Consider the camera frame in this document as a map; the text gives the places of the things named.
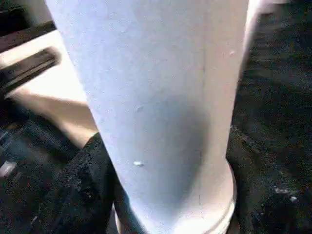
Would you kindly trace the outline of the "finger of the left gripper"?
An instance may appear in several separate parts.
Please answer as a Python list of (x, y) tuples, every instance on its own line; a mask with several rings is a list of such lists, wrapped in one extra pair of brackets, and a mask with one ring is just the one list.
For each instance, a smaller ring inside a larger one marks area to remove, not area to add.
[(52, 47), (0, 69), (0, 96), (5, 97), (46, 70), (58, 65), (61, 55)]
[(0, 107), (0, 203), (37, 203), (79, 148), (55, 124), (20, 105)]

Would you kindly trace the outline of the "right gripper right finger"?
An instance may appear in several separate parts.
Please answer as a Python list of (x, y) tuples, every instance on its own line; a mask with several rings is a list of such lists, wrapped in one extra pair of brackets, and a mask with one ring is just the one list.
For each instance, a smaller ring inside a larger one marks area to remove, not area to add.
[(312, 192), (275, 155), (233, 126), (226, 159), (236, 179), (235, 215), (241, 234), (312, 232)]

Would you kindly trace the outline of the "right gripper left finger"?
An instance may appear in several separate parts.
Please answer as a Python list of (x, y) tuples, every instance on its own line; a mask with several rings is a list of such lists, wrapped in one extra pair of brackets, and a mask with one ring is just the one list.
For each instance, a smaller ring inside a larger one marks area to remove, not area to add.
[(99, 133), (61, 170), (36, 213), (31, 234), (104, 234), (116, 173)]

